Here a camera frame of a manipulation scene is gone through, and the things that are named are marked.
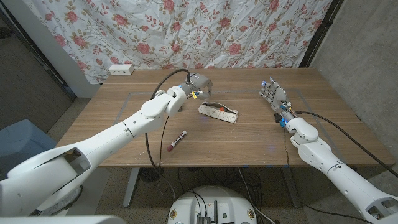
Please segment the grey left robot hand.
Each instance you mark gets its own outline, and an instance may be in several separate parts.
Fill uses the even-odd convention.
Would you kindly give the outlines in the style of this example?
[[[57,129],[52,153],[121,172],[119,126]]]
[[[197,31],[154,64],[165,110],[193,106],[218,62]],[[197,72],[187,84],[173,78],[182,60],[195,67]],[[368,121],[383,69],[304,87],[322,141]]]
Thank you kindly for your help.
[[[213,83],[209,78],[199,73],[193,73],[190,75],[189,82],[183,82],[178,87],[180,87],[187,96],[193,93],[194,98],[207,100],[211,96],[212,86]]]

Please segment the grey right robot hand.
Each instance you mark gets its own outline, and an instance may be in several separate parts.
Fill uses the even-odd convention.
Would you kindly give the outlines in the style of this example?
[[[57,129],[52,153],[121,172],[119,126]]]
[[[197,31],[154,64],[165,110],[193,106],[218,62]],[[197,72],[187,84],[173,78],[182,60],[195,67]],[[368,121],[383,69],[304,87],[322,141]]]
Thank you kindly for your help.
[[[285,127],[290,120],[297,117],[286,91],[272,77],[269,82],[263,80],[261,86],[259,95],[271,105],[275,122]]]

